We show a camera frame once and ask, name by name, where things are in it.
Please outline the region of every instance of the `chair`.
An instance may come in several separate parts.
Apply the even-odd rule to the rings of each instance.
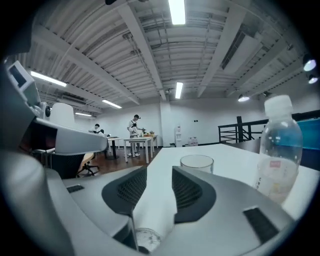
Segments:
[[[73,107],[65,103],[55,103],[52,106],[50,122],[74,129],[76,127],[76,124],[75,124]],[[59,173],[61,179],[75,178],[75,177],[78,177],[79,166],[83,161],[83,158],[84,158],[84,154],[78,154],[78,155],[53,154],[51,158],[51,168],[56,170]],[[88,170],[90,172],[90,175],[88,176],[93,176],[95,175],[95,173],[97,173],[97,172],[93,172],[90,169],[93,167],[98,167],[98,166],[89,165],[89,162],[88,162],[83,166],[81,171]]]
[[[61,179],[76,178],[84,154],[51,156],[51,168],[57,171]]]
[[[79,177],[78,174],[81,173],[81,172],[84,171],[84,170],[87,170],[87,171],[89,171],[89,173],[90,173],[90,174],[85,175],[86,177],[87,177],[87,176],[95,176],[95,174],[99,172],[99,169],[100,169],[100,168],[99,168],[98,165],[89,165],[89,164],[90,164],[90,161],[88,161],[87,163],[85,163],[85,164],[83,165],[82,169],[77,172],[77,174],[76,174],[77,177]],[[97,167],[98,171],[93,172],[90,168],[95,168],[95,167]]]

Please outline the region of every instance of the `office chair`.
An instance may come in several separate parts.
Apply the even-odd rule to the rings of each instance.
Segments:
[[[51,168],[57,171],[61,179],[72,179],[77,177],[79,166],[85,154],[57,155],[51,156]]]
[[[95,158],[96,158],[96,153],[94,153],[92,159],[95,159]],[[95,168],[95,167],[97,167],[98,171],[93,172],[90,168]],[[95,176],[95,174],[99,172],[100,168],[99,168],[98,165],[90,165],[90,161],[88,161],[87,163],[84,164],[84,166],[82,167],[82,169],[77,172],[76,176],[79,178],[79,173],[81,173],[81,172],[84,171],[84,170],[89,171],[89,173],[86,174],[85,177],[87,177],[87,176]]]

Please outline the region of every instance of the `ceiling light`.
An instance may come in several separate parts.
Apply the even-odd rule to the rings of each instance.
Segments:
[[[183,86],[184,86],[183,82],[177,82],[176,83],[176,89],[175,89],[175,98],[176,99],[180,99]]]
[[[316,67],[317,63],[309,54],[303,56],[303,70],[311,71]]]
[[[90,114],[83,114],[83,113],[75,113],[76,115],[86,116],[86,117],[92,117]]]
[[[30,74],[31,74],[31,76],[33,76],[35,78],[40,78],[40,79],[46,80],[48,82],[54,83],[54,84],[59,85],[59,86],[66,87],[66,85],[67,85],[65,82],[61,82],[59,80],[53,79],[53,78],[51,78],[49,76],[45,76],[43,74],[39,74],[37,72],[31,71]]]
[[[186,24],[185,0],[169,0],[169,7],[172,24]]]
[[[107,104],[109,104],[109,105],[111,105],[111,106],[114,106],[114,107],[116,107],[117,109],[122,109],[121,106],[118,106],[118,105],[116,105],[116,104],[114,104],[114,103],[112,103],[112,102],[110,102],[110,101],[105,100],[105,99],[104,99],[102,102],[107,103]]]
[[[250,98],[248,96],[243,96],[242,94],[239,96],[238,102],[246,102]]]
[[[309,76],[309,84],[314,84],[316,81],[318,81],[318,78],[311,74]]]

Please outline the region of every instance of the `bottle cap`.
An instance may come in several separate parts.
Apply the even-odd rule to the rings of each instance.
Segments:
[[[288,95],[279,95],[267,99],[264,102],[264,110],[267,117],[288,115],[294,111]]]

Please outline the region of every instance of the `ceiling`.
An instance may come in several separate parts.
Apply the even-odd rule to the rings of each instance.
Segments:
[[[94,116],[110,108],[102,100],[172,100],[177,81],[182,98],[215,98],[256,96],[303,76],[303,43],[266,1],[184,2],[185,25],[172,25],[168,0],[49,2],[34,19],[30,51],[16,58],[67,83],[36,80],[42,101],[67,95]]]

